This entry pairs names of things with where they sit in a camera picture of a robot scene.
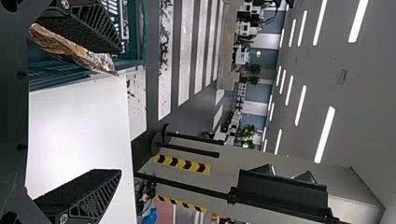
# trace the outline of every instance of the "hazard warning tape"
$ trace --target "hazard warning tape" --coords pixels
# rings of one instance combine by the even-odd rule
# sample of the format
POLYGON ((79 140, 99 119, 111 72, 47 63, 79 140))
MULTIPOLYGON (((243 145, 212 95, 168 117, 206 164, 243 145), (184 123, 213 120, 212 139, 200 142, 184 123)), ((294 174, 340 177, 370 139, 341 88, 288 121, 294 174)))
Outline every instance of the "hazard warning tape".
POLYGON ((185 202, 181 202, 179 200, 173 199, 173 198, 168 198, 162 195, 155 195, 155 200, 159 201, 159 202, 164 202, 164 203, 171 203, 171 204, 175 204, 178 206, 183 206, 185 208, 189 208, 189 209, 193 209, 197 212, 202 212, 205 213, 206 212, 206 208, 202 207, 202 206, 198 206, 192 203, 185 203, 185 202))
POLYGON ((166 157, 164 155, 157 155, 153 160, 157 164, 174 167, 184 171, 191 171, 200 175, 209 175, 210 173, 210 164, 203 164, 197 161, 186 161, 175 157, 166 157))

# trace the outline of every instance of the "ceiling light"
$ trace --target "ceiling light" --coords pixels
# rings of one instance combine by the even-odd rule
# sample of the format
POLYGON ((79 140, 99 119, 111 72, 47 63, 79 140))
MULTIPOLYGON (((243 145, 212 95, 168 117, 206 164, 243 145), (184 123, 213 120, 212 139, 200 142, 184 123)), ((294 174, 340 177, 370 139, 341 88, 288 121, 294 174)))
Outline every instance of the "ceiling light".
POLYGON ((298 123, 300 122, 301 111, 303 110, 303 104, 305 100, 305 94, 306 94, 306 86, 304 85, 303 89, 301 90, 300 103, 298 104, 296 120, 294 122, 296 126, 298 126, 298 123))
POLYGON ((271 122, 272 116, 274 114, 274 109, 275 109, 275 103, 273 102, 273 104, 271 105, 270 122, 271 122))
POLYGON ((279 43, 279 48, 282 48, 283 45, 283 36, 285 35, 285 28, 282 29, 282 34, 280 35, 280 43, 279 43))
POLYGON ((273 171, 273 174, 276 175, 274 166, 271 166, 271 170, 273 171))
POLYGON ((283 76, 282 76, 282 82, 280 83, 279 94, 282 94, 282 92, 283 92, 283 86, 285 85, 285 79, 286 79, 286 69, 283 70, 283 76))
POLYGON ((327 0, 323 0, 322 6, 320 8, 317 30, 315 31, 315 36, 314 36, 314 43, 313 43, 314 46, 316 46, 318 44, 320 30, 321 30, 321 25, 323 23, 324 12, 326 11, 326 6, 327 6, 327 0))
POLYGON ((290 99, 291 88, 293 87, 293 81, 294 81, 294 76, 291 76, 289 81, 288 94, 286 95, 285 105, 289 105, 289 99, 290 99))
POLYGON ((264 131, 262 132, 262 141, 264 142, 265 139, 265 134, 267 133, 267 127, 264 128, 264 131))
POLYGON ((291 45, 293 44, 293 38, 294 38, 294 30, 296 28, 296 22, 297 20, 293 21, 293 25, 291 26, 291 33, 290 33, 290 40, 289 40, 289 48, 291 48, 291 45))
POLYGON ((265 152, 265 150, 267 149, 267 142, 268 142, 268 139, 265 139, 264 148, 263 148, 262 152, 265 152))
POLYGON ((281 71, 282 71, 282 65, 279 66, 279 70, 277 71, 276 86, 279 85, 279 78, 280 78, 280 72, 281 71))
POLYGON ((305 29, 305 22, 306 22, 306 15, 308 14, 308 11, 306 10, 303 15, 303 21, 301 22, 301 28, 300 28, 300 35, 298 37, 298 43, 297 46, 301 46, 301 42, 303 41, 303 34, 304 34, 304 29, 305 29))
POLYGON ((369 0, 360 0, 358 10, 353 21, 352 29, 350 30, 349 43, 355 43, 358 40, 359 32, 361 31, 361 24, 363 22, 364 14, 366 13, 369 0))
POLYGON ((327 139, 329 137, 330 129, 332 128, 332 121, 335 115, 335 108, 330 106, 327 112, 326 121, 324 122, 323 131, 319 140, 317 155, 315 156, 315 163, 320 163, 323 157, 324 148, 326 147, 327 139))
POLYGON ((282 129, 279 129, 279 133, 277 134, 276 147, 275 147, 276 155, 277 155, 277 152, 279 151, 280 138, 282 138, 282 129))
POLYGON ((272 94, 270 95, 270 103, 268 103, 268 111, 271 110, 272 94))

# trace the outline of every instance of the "factory floor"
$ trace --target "factory floor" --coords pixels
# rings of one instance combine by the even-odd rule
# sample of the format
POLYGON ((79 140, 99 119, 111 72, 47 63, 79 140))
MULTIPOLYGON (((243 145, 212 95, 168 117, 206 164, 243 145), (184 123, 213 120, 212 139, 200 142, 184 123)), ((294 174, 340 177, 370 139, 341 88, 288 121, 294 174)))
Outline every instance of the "factory floor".
POLYGON ((205 131, 216 130, 226 120, 233 106, 233 93, 218 91, 219 80, 215 80, 216 76, 222 77, 215 70, 221 71, 222 69, 216 68, 223 66, 221 57, 223 20, 220 18, 227 17, 226 14, 222 15, 226 5, 223 5, 220 0, 206 0, 207 10, 202 14, 203 11, 200 8, 203 2, 199 0, 186 1, 187 4, 190 4, 189 7, 183 7, 181 1, 169 4, 172 2, 162 0, 150 4, 148 7, 148 50, 145 67, 147 129, 135 139, 133 137, 132 151, 136 171, 150 159, 151 137, 164 124, 170 124, 170 131, 200 135, 205 131), (190 29, 185 22, 186 14, 193 15, 193 20, 191 19, 193 26, 190 29), (191 32, 191 41, 186 41, 184 38, 183 35, 186 32, 187 36, 188 32, 191 32), (205 51, 198 50, 198 42, 201 41, 204 41, 201 46, 205 47, 205 51), (187 61, 184 58, 185 50, 188 53, 191 52, 191 58, 187 61), (199 60, 203 60, 203 70, 197 68, 199 60), (197 90, 197 81, 202 82, 201 90, 197 90), (186 88, 183 87, 185 85, 190 85, 187 95, 186 88), (170 92, 170 98, 167 101, 163 99, 166 99, 163 96, 166 92, 168 94, 170 92), (181 104, 180 98, 184 98, 185 102, 181 104))

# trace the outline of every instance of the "green plant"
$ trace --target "green plant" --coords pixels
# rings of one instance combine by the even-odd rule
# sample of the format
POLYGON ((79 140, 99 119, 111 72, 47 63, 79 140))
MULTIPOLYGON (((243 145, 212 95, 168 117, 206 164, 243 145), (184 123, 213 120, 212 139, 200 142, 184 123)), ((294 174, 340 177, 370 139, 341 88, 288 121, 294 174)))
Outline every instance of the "green plant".
POLYGON ((252 65, 249 67, 249 70, 250 70, 250 72, 251 72, 252 74, 258 75, 259 73, 262 72, 262 67, 261 67, 259 64, 254 63, 254 64, 252 64, 252 65))
POLYGON ((247 77, 240 77, 240 78, 239 78, 239 82, 241 82, 241 83, 247 83, 247 82, 248 82, 248 78, 247 78, 247 77))
POLYGON ((257 128, 254 125, 247 125, 244 129, 239 130, 237 141, 242 144, 242 147, 254 149, 253 136, 255 132, 257 132, 257 128))
POLYGON ((252 85, 257 85, 257 83, 259 83, 259 78, 258 77, 249 77, 248 81, 250 82, 250 84, 252 85))

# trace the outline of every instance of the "white ceiling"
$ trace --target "white ceiling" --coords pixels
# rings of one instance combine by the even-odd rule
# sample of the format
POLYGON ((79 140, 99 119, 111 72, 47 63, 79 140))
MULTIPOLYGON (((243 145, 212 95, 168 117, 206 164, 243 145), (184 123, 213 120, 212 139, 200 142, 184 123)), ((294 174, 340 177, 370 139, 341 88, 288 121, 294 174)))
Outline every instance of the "white ceiling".
POLYGON ((322 162, 352 166, 388 208, 383 223, 396 223, 396 217, 390 217, 396 201, 396 1, 370 0, 358 42, 349 44, 359 0, 329 0, 318 45, 313 47, 321 2, 297 0, 295 9, 287 15, 278 64, 288 70, 285 88, 290 75, 294 75, 294 85, 289 106, 285 106, 286 92, 279 95, 274 88, 276 107, 268 124, 267 152, 275 151, 277 133, 282 128, 278 155, 313 161, 327 111, 334 106, 336 114, 322 162), (297 48, 304 10, 308 10, 308 16, 303 44, 297 48), (289 48, 293 19, 297 24, 289 48), (342 69, 347 70, 347 78, 344 85, 339 85, 342 69), (306 98, 300 125, 295 127, 303 85, 307 86, 306 98))

